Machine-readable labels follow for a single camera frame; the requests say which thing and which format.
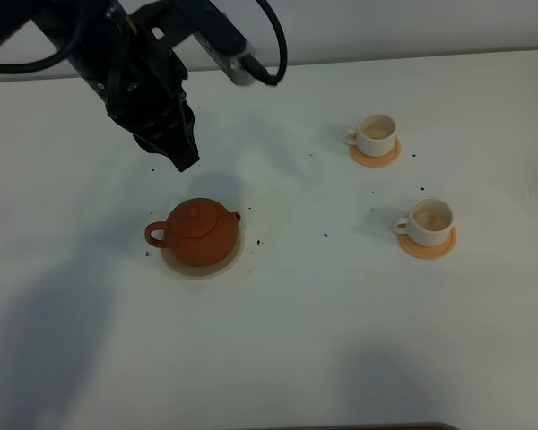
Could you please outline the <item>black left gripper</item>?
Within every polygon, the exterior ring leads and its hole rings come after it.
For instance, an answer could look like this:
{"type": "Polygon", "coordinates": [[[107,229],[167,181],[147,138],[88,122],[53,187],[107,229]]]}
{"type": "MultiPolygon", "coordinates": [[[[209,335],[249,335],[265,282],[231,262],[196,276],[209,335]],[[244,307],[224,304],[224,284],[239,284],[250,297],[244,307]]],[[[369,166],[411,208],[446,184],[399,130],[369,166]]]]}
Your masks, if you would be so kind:
{"type": "Polygon", "coordinates": [[[67,61],[104,101],[108,116],[131,131],[145,152],[168,158],[179,172],[199,160],[195,115],[181,82],[187,71],[153,49],[118,1],[48,1],[44,34],[57,48],[81,35],[67,61]],[[144,130],[157,126],[158,130],[144,130]]]}

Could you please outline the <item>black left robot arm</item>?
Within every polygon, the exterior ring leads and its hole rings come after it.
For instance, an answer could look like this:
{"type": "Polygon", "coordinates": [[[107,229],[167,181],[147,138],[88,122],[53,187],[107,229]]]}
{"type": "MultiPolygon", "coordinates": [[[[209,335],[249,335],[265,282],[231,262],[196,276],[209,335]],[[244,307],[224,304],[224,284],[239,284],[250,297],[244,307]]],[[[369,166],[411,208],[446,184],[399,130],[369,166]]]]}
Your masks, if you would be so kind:
{"type": "Polygon", "coordinates": [[[198,162],[195,116],[182,88],[187,69],[161,51],[145,23],[117,1],[0,1],[0,47],[27,22],[55,53],[0,64],[0,74],[36,73],[66,60],[144,151],[168,158],[180,172],[198,162]]]}

